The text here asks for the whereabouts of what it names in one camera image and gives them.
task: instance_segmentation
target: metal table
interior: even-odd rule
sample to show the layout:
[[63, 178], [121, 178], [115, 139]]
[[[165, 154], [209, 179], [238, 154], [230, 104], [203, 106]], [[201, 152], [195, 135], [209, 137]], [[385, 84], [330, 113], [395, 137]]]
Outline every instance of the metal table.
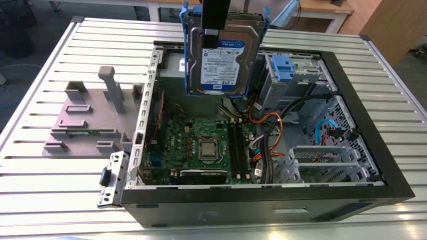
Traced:
[[0, 135], [0, 236], [101, 233], [146, 239], [421, 239], [427, 236], [427, 114], [370, 41], [359, 36], [270, 30], [263, 45], [333, 51], [417, 197], [342, 222], [143, 229], [123, 209], [98, 209], [107, 159], [53, 159], [45, 141], [67, 98], [66, 85], [106, 89], [111, 65], [123, 89], [146, 81], [155, 40], [183, 41], [181, 24], [86, 18], [73, 22]]

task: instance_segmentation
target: hard drive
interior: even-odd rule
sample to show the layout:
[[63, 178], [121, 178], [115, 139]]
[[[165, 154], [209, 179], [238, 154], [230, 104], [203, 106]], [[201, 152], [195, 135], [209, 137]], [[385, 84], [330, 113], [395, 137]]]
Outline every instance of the hard drive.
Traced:
[[230, 13], [215, 49], [202, 48], [201, 22], [201, 17], [189, 18], [187, 93], [243, 96], [263, 37], [263, 16]]

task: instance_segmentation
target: blue plastic latch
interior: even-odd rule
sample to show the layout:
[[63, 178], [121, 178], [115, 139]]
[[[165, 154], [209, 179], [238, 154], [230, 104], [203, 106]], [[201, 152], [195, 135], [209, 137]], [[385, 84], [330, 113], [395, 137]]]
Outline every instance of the blue plastic latch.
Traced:
[[279, 82], [290, 82], [295, 75], [295, 65], [289, 56], [273, 55], [273, 66]]
[[194, 14], [195, 16], [202, 16], [202, 5], [195, 5], [195, 6], [193, 7], [193, 14]]

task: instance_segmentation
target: side panel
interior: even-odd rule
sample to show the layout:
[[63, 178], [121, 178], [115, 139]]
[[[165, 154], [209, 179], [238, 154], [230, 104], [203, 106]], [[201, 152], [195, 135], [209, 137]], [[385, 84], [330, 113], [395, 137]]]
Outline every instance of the side panel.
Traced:
[[339, 221], [378, 204], [379, 201], [329, 199], [125, 204], [125, 208], [150, 228]]

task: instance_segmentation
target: motherboard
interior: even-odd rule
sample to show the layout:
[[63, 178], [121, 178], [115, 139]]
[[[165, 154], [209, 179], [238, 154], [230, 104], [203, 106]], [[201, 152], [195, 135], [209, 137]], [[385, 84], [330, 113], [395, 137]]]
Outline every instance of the motherboard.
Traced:
[[250, 184], [251, 158], [246, 146], [253, 138], [251, 123], [169, 120], [165, 152], [149, 154], [153, 184], [175, 185], [183, 184], [182, 181], [189, 184]]

